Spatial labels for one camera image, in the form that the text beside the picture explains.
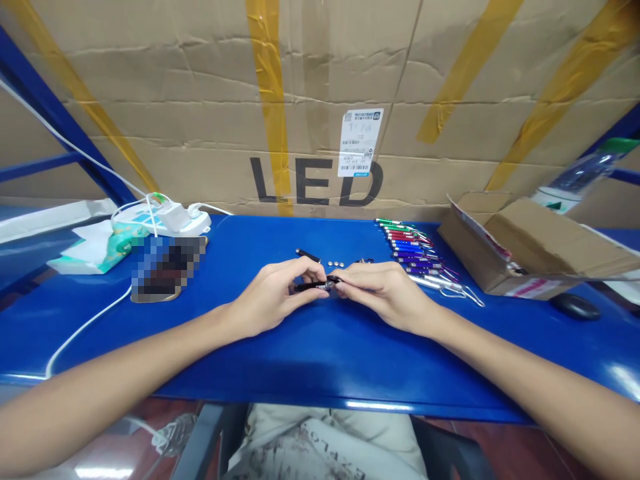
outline shipping label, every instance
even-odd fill
[[[384,109],[348,110],[342,117],[338,177],[367,177]]]

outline power strip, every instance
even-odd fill
[[[153,215],[158,235],[165,237],[198,237],[211,229],[211,217],[206,212],[197,211],[197,216],[190,218],[184,227],[179,231],[175,231],[162,222],[157,214],[158,210],[160,210],[160,207],[151,204],[151,213],[149,213],[149,206],[146,203],[140,203],[118,212],[114,216],[113,222],[142,225],[150,234],[153,234],[153,222],[151,220],[151,215]]]

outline red floor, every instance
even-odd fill
[[[178,415],[199,409],[198,402],[148,399],[132,413],[160,429]],[[542,430],[519,425],[427,420],[433,425],[476,440],[493,466],[497,480],[597,480]],[[102,435],[65,462],[80,478],[142,480],[158,454],[151,436]],[[169,480],[176,459],[163,459],[149,480]],[[207,480],[214,480],[210,468]]]
[[[498,480],[597,480],[578,460],[536,427],[427,420],[476,440]]]

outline blue workbench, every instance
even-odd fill
[[[600,308],[597,322],[574,321],[546,302],[483,295],[435,234],[437,225],[420,226],[433,234],[449,265],[487,307],[434,291],[428,295],[517,345],[640,401],[637,319],[587,285],[575,293]],[[232,301],[264,264],[290,259],[296,248],[320,256],[324,265],[389,259],[389,247],[371,221],[214,217],[208,236],[204,261],[176,300],[147,305],[124,300],[70,344],[55,370]],[[125,292],[133,265],[126,259],[107,275],[53,277],[0,313],[0,382],[40,381],[56,348]],[[497,388],[436,343],[394,330],[370,310],[334,296],[294,312],[275,330],[212,353],[157,394],[530,422]]]

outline computer mouse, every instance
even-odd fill
[[[575,320],[592,321],[600,318],[600,310],[587,299],[572,293],[561,293],[549,300],[558,311]]]

